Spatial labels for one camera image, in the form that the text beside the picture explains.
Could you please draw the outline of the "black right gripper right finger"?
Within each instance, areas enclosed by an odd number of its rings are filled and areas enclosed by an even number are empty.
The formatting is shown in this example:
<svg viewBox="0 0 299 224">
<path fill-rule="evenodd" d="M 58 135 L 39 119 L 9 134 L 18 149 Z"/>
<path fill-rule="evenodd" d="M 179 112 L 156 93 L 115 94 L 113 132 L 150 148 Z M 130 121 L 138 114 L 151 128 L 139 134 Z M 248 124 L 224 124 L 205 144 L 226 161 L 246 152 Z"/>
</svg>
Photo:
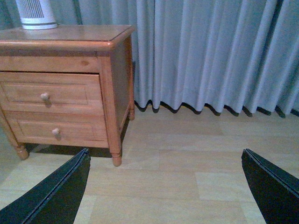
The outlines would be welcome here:
<svg viewBox="0 0 299 224">
<path fill-rule="evenodd" d="M 299 179 L 250 149 L 242 153 L 249 189 L 267 224 L 299 222 Z"/>
</svg>

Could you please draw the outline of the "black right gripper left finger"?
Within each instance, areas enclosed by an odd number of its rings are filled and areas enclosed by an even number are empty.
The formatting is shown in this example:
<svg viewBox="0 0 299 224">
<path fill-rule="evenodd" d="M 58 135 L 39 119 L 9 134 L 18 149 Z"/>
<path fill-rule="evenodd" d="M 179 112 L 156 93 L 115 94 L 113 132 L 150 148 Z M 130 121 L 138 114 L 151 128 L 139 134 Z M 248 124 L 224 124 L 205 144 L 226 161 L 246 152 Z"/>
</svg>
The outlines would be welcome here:
<svg viewBox="0 0 299 224">
<path fill-rule="evenodd" d="M 0 211 L 2 224 L 72 224 L 82 201 L 91 157 L 84 148 Z"/>
</svg>

